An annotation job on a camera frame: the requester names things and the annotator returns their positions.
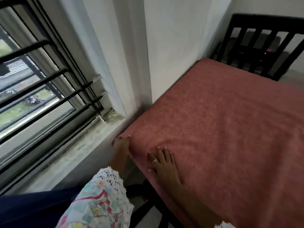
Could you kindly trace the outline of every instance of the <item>black chair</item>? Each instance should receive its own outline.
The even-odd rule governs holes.
[[[259,74],[263,77],[278,81],[282,75],[288,70],[295,59],[304,50],[304,40],[289,54],[284,53],[284,49],[290,43],[295,34],[304,34],[303,18],[272,16],[272,15],[249,15],[249,14],[233,14],[230,20],[227,32],[225,34],[222,45],[215,56],[216,61],[223,62],[224,53],[228,56],[225,63],[231,65],[233,60],[237,60],[237,68],[242,69],[244,64],[250,65],[249,72],[254,73],[256,68],[261,68]],[[234,28],[241,28],[234,45],[227,51],[227,45],[231,41],[231,34]],[[247,29],[255,29],[249,43],[244,46],[242,41],[247,35]],[[261,39],[262,30],[271,30],[269,35],[263,40],[261,48],[256,48],[257,40]],[[278,32],[288,32],[287,36],[281,44],[275,49],[269,49],[274,40],[277,39]],[[274,73],[269,72],[274,64],[278,66]]]
[[[126,190],[128,198],[142,197],[144,200],[147,200],[145,204],[133,212],[130,228],[135,228],[135,226],[143,219],[153,206],[155,206],[162,214],[162,219],[158,228],[168,228],[169,223],[171,223],[175,228],[184,228],[173,213],[167,208],[148,180],[145,180],[142,185],[134,184],[127,186]]]

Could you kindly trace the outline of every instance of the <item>hand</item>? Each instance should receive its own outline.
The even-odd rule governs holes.
[[[167,148],[162,150],[158,147],[157,150],[158,154],[156,156],[158,158],[153,153],[148,153],[150,161],[153,162],[160,184],[165,188],[167,193],[172,194],[174,189],[181,185],[173,153]]]
[[[130,154],[129,145],[130,145],[131,136],[127,136],[126,138],[117,137],[113,142],[113,148],[115,151],[125,152],[126,154]]]

